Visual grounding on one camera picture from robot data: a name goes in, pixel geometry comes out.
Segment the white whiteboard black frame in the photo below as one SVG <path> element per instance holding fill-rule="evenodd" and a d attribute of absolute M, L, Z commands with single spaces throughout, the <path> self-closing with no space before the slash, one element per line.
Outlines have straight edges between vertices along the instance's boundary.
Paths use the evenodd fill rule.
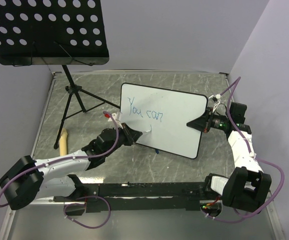
<path fill-rule="evenodd" d="M 120 92 L 121 121 L 137 131 L 152 125 L 136 143 L 189 159 L 198 156 L 202 133 L 187 127 L 208 106 L 203 94 L 123 83 Z"/>

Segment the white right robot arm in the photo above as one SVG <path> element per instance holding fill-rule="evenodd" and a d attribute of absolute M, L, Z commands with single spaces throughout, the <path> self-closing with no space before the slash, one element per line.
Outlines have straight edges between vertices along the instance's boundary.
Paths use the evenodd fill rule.
<path fill-rule="evenodd" d="M 217 115 L 213 108 L 207 107 L 203 115 L 186 125 L 203 133 L 210 129 L 223 131 L 233 155 L 231 176 L 209 174 L 202 188 L 203 195 L 208 199 L 220 195 L 225 206 L 251 213 L 265 203 L 272 179 L 255 159 L 251 128 L 245 124 L 246 110 L 245 104 L 232 102 L 226 115 Z"/>

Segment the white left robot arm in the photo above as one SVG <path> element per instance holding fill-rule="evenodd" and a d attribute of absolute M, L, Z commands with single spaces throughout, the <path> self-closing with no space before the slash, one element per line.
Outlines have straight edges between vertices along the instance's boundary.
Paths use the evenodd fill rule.
<path fill-rule="evenodd" d="M 75 172 L 94 169 L 103 164 L 121 146 L 133 145 L 143 132 L 126 124 L 106 128 L 82 149 L 71 154 L 48 159 L 21 157 L 1 178 L 0 196 L 6 205 L 19 210 L 32 201 L 61 196 L 72 201 L 81 199 L 84 187 Z"/>

